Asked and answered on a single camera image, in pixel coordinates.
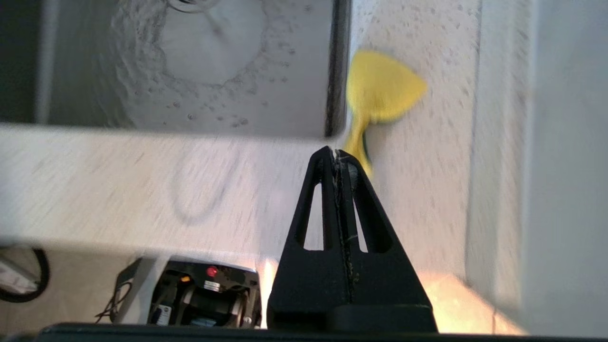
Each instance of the yellow brush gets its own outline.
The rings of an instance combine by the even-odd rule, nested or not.
[[[394,58],[375,51],[357,51],[346,86],[353,123],[344,150],[359,160],[371,178],[371,164],[363,146],[369,124],[399,119],[426,92],[426,83]]]

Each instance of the red button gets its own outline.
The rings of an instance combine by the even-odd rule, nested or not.
[[[210,277],[215,277],[218,274],[218,269],[215,266],[209,266],[207,269],[207,275]]]

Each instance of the brush handle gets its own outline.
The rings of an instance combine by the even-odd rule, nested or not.
[[[361,167],[363,167],[363,171],[371,179],[371,164],[363,146],[363,132],[365,132],[369,123],[369,117],[353,113],[353,124],[350,127],[350,135],[348,136],[344,151],[357,158]]]

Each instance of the white countertop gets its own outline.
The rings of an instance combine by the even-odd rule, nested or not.
[[[353,3],[351,50],[388,52],[429,85],[403,120],[367,134],[376,192],[417,269],[464,273],[478,8]],[[339,148],[340,139],[1,125],[0,235],[278,258],[308,159],[327,144]]]

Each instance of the stainless steel sink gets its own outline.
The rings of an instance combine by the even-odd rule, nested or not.
[[[298,137],[344,126],[350,0],[0,6],[3,122]]]

